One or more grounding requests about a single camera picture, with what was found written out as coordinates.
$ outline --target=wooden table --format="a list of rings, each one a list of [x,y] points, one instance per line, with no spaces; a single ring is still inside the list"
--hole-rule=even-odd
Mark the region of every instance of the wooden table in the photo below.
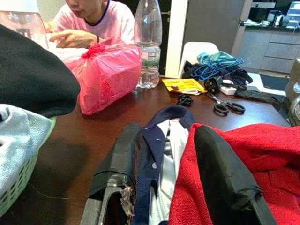
[[[83,116],[79,106],[57,118],[56,127],[40,149],[29,184],[0,224],[76,225],[80,223],[91,179],[122,128],[130,122],[145,126],[160,109],[176,104],[162,82],[152,90],[135,90],[102,112]],[[215,102],[205,95],[193,97],[190,108],[199,123],[230,130],[254,123],[289,126],[270,104],[227,97],[245,106],[244,115],[227,117],[213,112]]]

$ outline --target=pink t-shirt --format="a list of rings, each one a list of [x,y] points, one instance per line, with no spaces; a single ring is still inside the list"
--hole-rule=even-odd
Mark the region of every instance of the pink t-shirt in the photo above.
[[[83,18],[78,18],[65,4],[53,20],[58,31],[67,29],[84,30],[98,35],[102,39],[120,38],[133,40],[135,19],[132,12],[123,3],[108,0],[105,12],[97,25],[91,26]]]

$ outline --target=bottle cap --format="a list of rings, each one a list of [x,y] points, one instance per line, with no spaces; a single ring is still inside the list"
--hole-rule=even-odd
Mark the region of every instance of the bottle cap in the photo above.
[[[39,13],[37,0],[0,0],[0,11]]]

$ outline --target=shirt button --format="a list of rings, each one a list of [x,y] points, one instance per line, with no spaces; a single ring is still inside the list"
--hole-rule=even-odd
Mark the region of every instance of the shirt button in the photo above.
[[[158,168],[158,166],[156,165],[156,163],[153,163],[153,164],[152,164],[152,168],[153,168],[153,169],[157,169],[157,168]]]

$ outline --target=yellow paper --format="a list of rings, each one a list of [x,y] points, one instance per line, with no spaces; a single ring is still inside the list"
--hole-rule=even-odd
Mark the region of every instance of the yellow paper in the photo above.
[[[206,92],[204,87],[195,79],[163,79],[163,82],[169,92],[191,95],[199,95]]]

